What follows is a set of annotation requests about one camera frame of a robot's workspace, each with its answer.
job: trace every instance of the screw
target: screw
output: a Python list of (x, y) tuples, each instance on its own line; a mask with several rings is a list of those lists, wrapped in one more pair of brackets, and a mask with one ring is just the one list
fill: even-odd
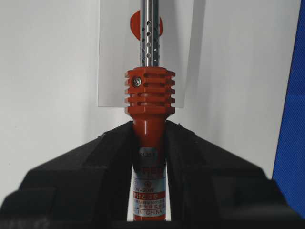
[(133, 80), (133, 85), (134, 85), (135, 87), (140, 87), (141, 83), (142, 83), (142, 80), (141, 80), (140, 77), (134, 78), (134, 80)]

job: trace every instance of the white background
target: white background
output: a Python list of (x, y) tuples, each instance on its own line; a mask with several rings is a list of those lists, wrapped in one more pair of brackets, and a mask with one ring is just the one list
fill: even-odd
[[(0, 1), (0, 202), (29, 169), (130, 120), (96, 104), (99, 5)], [(299, 6), (195, 0), (185, 106), (171, 117), (268, 177)]]

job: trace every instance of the perforated metal tube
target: perforated metal tube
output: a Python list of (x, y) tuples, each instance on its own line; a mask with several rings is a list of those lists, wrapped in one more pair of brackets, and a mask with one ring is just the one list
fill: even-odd
[(159, 66), (159, 0), (141, 0), (141, 66)]

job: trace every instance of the warning label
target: warning label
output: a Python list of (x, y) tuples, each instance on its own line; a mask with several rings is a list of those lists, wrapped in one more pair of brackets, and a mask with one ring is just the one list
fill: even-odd
[(133, 170), (133, 213), (142, 217), (165, 214), (165, 168), (155, 148), (143, 147)]

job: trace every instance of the blue fabric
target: blue fabric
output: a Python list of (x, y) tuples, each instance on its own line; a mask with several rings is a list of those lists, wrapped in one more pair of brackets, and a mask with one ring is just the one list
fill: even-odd
[(305, 218), (304, 0), (301, 2), (273, 178), (277, 181), (291, 208)]

